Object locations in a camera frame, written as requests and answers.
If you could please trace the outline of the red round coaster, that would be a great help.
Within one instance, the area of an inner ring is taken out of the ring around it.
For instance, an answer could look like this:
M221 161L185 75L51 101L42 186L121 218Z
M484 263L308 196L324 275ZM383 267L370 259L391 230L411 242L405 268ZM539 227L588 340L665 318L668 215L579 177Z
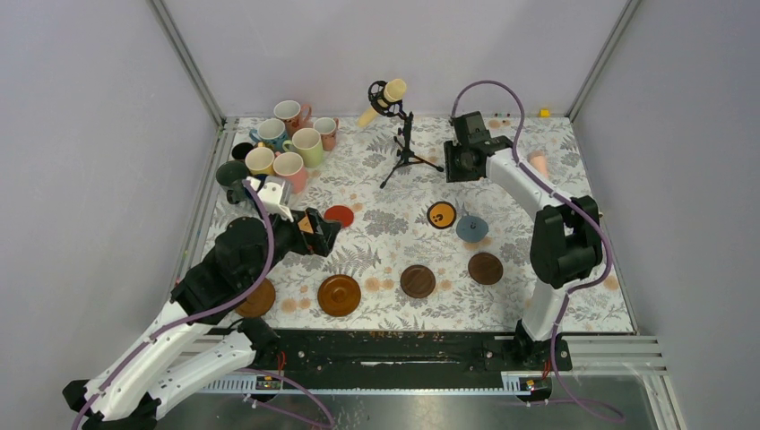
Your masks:
M355 219L354 211L345 205L334 205L324 212L324 218L330 221L337 221L343 228L351 226Z

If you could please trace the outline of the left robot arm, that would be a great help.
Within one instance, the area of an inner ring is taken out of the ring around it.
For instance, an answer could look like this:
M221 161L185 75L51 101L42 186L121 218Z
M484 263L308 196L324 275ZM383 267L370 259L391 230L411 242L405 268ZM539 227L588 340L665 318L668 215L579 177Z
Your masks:
M211 331L266 279L287 254L326 257L341 224L313 208L291 218L232 220L213 248L172 289L159 315L131 349L99 376L63 389L82 429L152 429L178 403L217 378L278 356L280 339L261 318L248 317L218 344L181 365L183 349Z

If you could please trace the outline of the blue round coaster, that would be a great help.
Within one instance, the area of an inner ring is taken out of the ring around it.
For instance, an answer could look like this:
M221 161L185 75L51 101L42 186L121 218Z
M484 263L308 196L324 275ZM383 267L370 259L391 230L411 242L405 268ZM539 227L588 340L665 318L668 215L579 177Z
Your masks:
M475 244L487 236L489 227L484 219L466 215L459 219L455 232L462 241Z

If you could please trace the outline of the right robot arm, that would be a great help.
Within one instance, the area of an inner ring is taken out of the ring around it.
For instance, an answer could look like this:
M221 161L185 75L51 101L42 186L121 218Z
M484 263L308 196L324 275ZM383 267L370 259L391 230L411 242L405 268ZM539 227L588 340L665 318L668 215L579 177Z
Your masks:
M590 196L568 197L522 158L517 140L493 136L480 112L451 118L454 138L445 142L449 182L487 178L504 188L533 221L530 263L537 276L531 306L507 348L522 367L535 369L557 356L569 292L603 257L599 209Z

